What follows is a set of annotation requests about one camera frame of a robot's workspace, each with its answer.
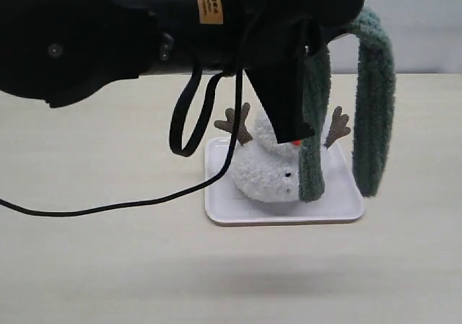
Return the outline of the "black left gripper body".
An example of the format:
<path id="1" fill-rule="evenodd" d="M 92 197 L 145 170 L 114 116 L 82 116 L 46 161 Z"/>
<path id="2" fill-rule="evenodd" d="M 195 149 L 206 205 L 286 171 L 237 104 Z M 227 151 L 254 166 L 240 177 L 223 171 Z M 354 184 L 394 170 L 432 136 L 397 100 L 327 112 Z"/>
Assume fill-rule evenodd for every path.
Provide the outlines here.
<path id="1" fill-rule="evenodd" d="M 307 39 L 305 27 L 343 27 L 365 0 L 262 0 L 261 13 L 248 39 L 248 67 L 262 68 L 296 58 Z"/>

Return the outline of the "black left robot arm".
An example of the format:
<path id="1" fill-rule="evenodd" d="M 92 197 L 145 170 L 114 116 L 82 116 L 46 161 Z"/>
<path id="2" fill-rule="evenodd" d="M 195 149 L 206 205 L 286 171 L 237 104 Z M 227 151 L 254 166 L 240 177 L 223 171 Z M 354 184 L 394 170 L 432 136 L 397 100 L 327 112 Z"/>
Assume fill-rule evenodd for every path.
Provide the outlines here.
<path id="1" fill-rule="evenodd" d="M 1 0 L 1 90 L 51 108 L 147 75 L 188 74 L 170 145 L 181 152 L 202 76 L 244 71 L 283 144 L 312 136 L 302 67 L 365 0 Z"/>

